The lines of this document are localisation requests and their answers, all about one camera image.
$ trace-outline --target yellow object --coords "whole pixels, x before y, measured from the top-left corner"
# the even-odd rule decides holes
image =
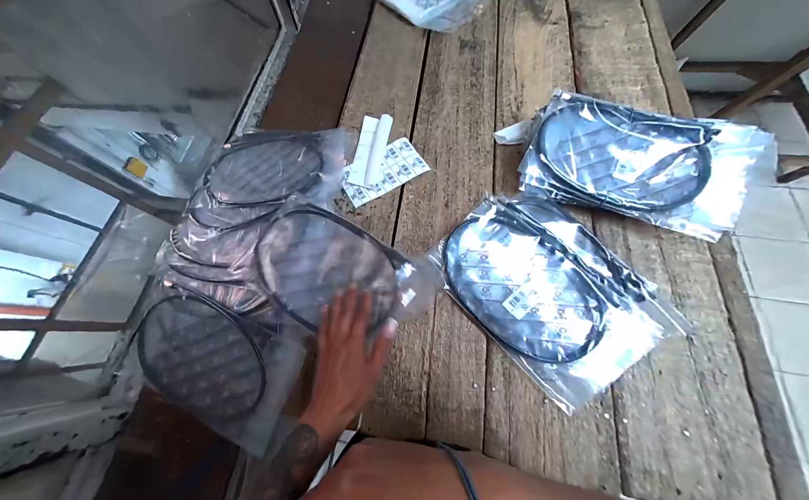
[[[131,156],[127,159],[127,163],[124,165],[124,170],[142,179],[145,177],[146,171],[149,170],[149,166],[145,165],[141,159]]]

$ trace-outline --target finger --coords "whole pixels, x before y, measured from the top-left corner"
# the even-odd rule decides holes
[[[340,331],[340,319],[344,309],[343,305],[343,292],[337,292],[331,301],[331,309],[328,312],[330,318],[328,319],[328,335],[336,335]]]
[[[365,340],[365,333],[367,331],[367,323],[371,319],[371,302],[373,297],[371,294],[364,292],[358,294],[358,311],[352,320],[352,335],[358,340]]]
[[[331,327],[331,313],[325,305],[321,308],[321,323],[318,325],[318,358],[324,355],[327,349],[327,330]]]
[[[352,320],[355,317],[355,312],[358,309],[358,290],[355,285],[350,285],[342,300],[342,310],[340,311],[340,322],[337,327],[340,328],[336,334],[349,336],[352,330]]]
[[[386,320],[386,325],[380,330],[376,340],[373,341],[373,349],[371,351],[371,368],[373,369],[374,376],[380,376],[383,366],[389,359],[389,351],[392,350],[392,344],[396,341],[398,335],[398,322],[392,318]]]

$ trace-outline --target packaged cable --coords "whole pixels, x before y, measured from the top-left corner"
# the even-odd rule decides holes
[[[414,26],[454,31],[482,13],[486,0],[383,0]]]
[[[254,253],[233,270],[274,305],[317,331],[322,308],[351,285],[373,294],[372,330],[426,311],[442,287],[437,269],[377,241],[354,223],[293,198],[273,215]]]
[[[253,253],[288,197],[321,203],[340,190],[348,143],[348,132],[334,129],[256,131],[226,144],[158,253],[155,274],[235,312],[265,302],[264,290],[230,267]]]
[[[605,208],[715,242],[734,228],[774,136],[724,120],[676,119],[556,91],[533,120],[521,190]]]
[[[429,257],[454,300],[569,415],[690,328],[548,199],[489,197]]]
[[[146,380],[255,456],[299,378],[311,333],[271,312],[237,314],[198,290],[160,282],[136,330]]]

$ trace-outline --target hand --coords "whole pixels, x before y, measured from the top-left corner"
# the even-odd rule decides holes
[[[390,319],[366,348],[371,300],[351,287],[322,312],[312,399],[300,418],[322,439],[336,439],[367,404],[398,332]]]

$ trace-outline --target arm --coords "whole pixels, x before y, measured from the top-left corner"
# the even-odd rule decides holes
[[[299,425],[265,464],[243,498],[299,498],[351,422],[373,394],[397,333],[394,320],[366,349],[371,296],[350,288],[325,308],[318,329],[312,398]]]

